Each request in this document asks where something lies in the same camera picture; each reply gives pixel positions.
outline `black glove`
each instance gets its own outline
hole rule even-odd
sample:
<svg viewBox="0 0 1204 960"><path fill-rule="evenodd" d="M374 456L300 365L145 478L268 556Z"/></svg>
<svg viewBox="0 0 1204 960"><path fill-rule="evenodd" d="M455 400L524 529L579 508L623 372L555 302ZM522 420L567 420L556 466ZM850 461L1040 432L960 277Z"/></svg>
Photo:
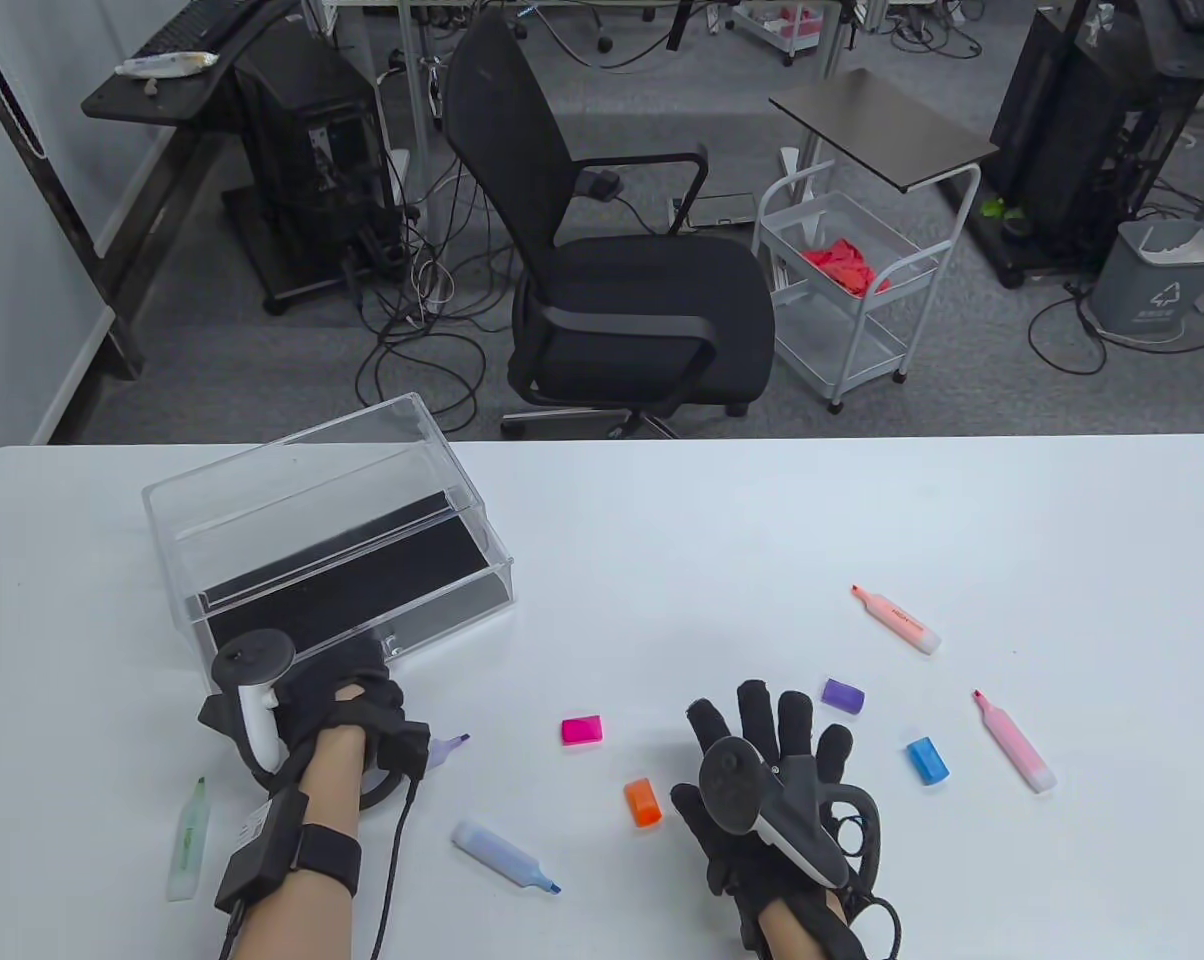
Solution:
<svg viewBox="0 0 1204 960"><path fill-rule="evenodd" d="M777 771L781 756L811 754L811 699L796 690L785 691L779 703L779 740L771 713L771 695L762 681L745 681L736 691L740 707L744 740L757 748L762 759ZM708 700L697 700L686 709L686 719L708 750L722 737L730 736L726 720ZM834 724L820 737L816 754L818 777L825 783L842 781L843 768L852 746L852 736L844 726ZM766 844L757 834L733 836L713 821L700 788L679 783L672 788L672 803L686 820L686 826L708 856L708 888L713 895L722 893L734 900L740 913L740 938L745 950L760 956L771 955L759 927L759 914L777 900L784 900L799 923L832 960L863 960L864 950L855 934L830 909L825 888L808 877L774 846ZM838 836L838 823L828 805L822 805L820 820L830 836Z"/></svg>
<svg viewBox="0 0 1204 960"><path fill-rule="evenodd" d="M362 693L353 700L336 694L356 684ZM427 765L429 728L407 722L402 689L388 676L379 641L352 637L293 669L275 687L273 712L278 736L285 742L287 760L275 782L297 782L313 759L318 734L326 728L359 726L366 731L365 768L386 772L384 781L361 797L361 808L379 803L402 776L419 781Z"/></svg>

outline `chair base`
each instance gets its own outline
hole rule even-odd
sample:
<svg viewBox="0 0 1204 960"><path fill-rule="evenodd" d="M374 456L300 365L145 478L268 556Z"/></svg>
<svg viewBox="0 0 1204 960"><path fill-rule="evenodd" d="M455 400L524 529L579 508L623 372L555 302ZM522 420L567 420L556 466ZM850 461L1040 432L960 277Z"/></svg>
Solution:
<svg viewBox="0 0 1204 960"><path fill-rule="evenodd" d="M598 407L560 407L555 410L536 410L525 413L506 413L500 419L500 435L508 440L519 440L526 435L527 424L542 424L542 422L557 420L614 420L618 416L624 416L610 430L607 430L608 440L622 440L637 432L638 428L647 426L654 434L666 440L677 440L678 434L669 424L660 417L639 411L625 412L621 410L601 410Z"/></svg>

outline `black office chair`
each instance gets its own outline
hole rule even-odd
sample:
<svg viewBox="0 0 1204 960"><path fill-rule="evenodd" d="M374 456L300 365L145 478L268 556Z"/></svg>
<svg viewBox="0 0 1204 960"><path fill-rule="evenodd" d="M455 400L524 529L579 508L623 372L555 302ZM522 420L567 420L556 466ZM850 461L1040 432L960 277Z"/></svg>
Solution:
<svg viewBox="0 0 1204 960"><path fill-rule="evenodd" d="M608 435L628 436L647 424L671 437L661 417L681 404L721 404L730 416L744 416L771 378L775 316L748 248L675 236L708 175L703 148L571 159L497 10L480 14L460 41L443 98L447 141L500 212L525 264L512 306L509 383L529 404L568 407L512 413L501 432L519 436L526 422L627 411ZM697 173L667 236L553 242L578 188L607 198L608 179L590 179L590 167L669 163L692 163Z"/></svg>

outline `computer tower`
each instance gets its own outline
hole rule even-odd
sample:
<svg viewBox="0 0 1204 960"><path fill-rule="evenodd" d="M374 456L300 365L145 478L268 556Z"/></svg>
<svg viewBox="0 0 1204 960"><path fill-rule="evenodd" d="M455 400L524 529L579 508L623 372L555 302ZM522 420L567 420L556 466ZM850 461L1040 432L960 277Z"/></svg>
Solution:
<svg viewBox="0 0 1204 960"><path fill-rule="evenodd" d="M1041 248L1099 266L1119 223L1145 201L1197 90L1161 81L1143 24L1126 10L1084 26L1067 51L1063 29L1052 14L1033 14L991 136L1001 151L982 169L1008 205L1021 207ZM1051 67L1058 95L1032 119L1027 105Z"/></svg>
<svg viewBox="0 0 1204 960"><path fill-rule="evenodd" d="M391 245L401 219L372 84L300 18L270 28L236 73L260 214L320 257L365 253L372 236Z"/></svg>

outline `floor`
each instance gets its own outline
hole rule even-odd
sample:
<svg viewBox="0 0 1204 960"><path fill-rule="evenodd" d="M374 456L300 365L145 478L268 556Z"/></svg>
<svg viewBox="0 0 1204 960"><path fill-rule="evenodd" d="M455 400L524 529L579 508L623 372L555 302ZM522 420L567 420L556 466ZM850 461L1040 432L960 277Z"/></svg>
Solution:
<svg viewBox="0 0 1204 960"><path fill-rule="evenodd" d="M976 13L976 5L968 2ZM987 0L987 13L968 31L982 46L972 60L910 55L893 49L886 37L861 37L844 55L844 67L867 65L913 92L934 108L986 132L995 122L1033 6L1026 0ZM592 22L574 10L548 12L557 31L583 55L594 52ZM662 10L656 24L637 12L607 12L615 49L608 60L642 51L667 28ZM396 46L394 18L372 19L380 58ZM576 154L684 148L702 142L710 151L707 192L752 192L759 195L777 177L777 146L797 140L793 124L767 104L767 93L807 79L809 60L785 69L780 57L743 33L708 36L703 18L689 29L683 51L653 52L621 72L580 67L553 45L543 23L529 20L524 42L542 86ZM439 39L444 51L455 39ZM951 51L966 49L954 39ZM384 83L391 131L407 139L405 79ZM1198 125L1204 126L1204 114ZM438 154L445 151L441 139ZM445 165L439 157L437 169ZM1204 128L1193 148L1179 148L1165 171L1171 182L1204 192ZM681 181L625 175L624 196L648 220L661 220L667 198ZM283 317L264 314L249 265L234 241L222 212L219 193L246 183L244 159L229 145L199 193L181 236L157 276L136 317L136 335L148 357L144 376L105 393L82 430L87 443L262 442L277 438L359 407L354 375L372 347L342 298L309 304ZM863 173L839 173L839 188L861 198L919 241L944 232L948 207L933 192L901 198ZM458 210L465 216L470 187ZM450 206L452 193L442 193ZM576 201L561 234L635 229L631 214L612 204ZM498 222L491 243L506 241ZM486 214L480 201L468 228L455 238L447 260L459 264L486 248ZM459 271L454 305L471 304L488 289L480 263ZM820 397L784 364L777 363L761 401L743 420L726 419L718 408L684 408L672 419L686 436L883 436L1079 432L1204 432L1204 352L1190 357L1140 357L1110 351L1097 376L1078 378L1038 360L1026 343L1026 325L1040 307L1058 298L1051 279L1021 291L1004 291L972 243L960 245L923 346L908 383L878 379L848 394L845 410L831 416ZM494 438L502 413L525 408L504 381L510 352L507 298L479 323L492 332L456 324L480 344L486 375L477 393L477 416L454 438ZM907 317L891 316L891 323ZM1192 319L1192 340L1204 338L1204 314ZM1038 326L1040 347L1064 365L1094 360L1072 311L1062 308ZM420 360L455 367L474 378L482 361L473 346L454 338L429 340L413 348ZM418 390L433 408L462 396L454 379L432 367L400 358L380 371L384 396ZM364 382L364 396L374 388ZM461 406L439 417L443 426L468 419ZM571 435L598 436L597 425L574 425Z"/></svg>

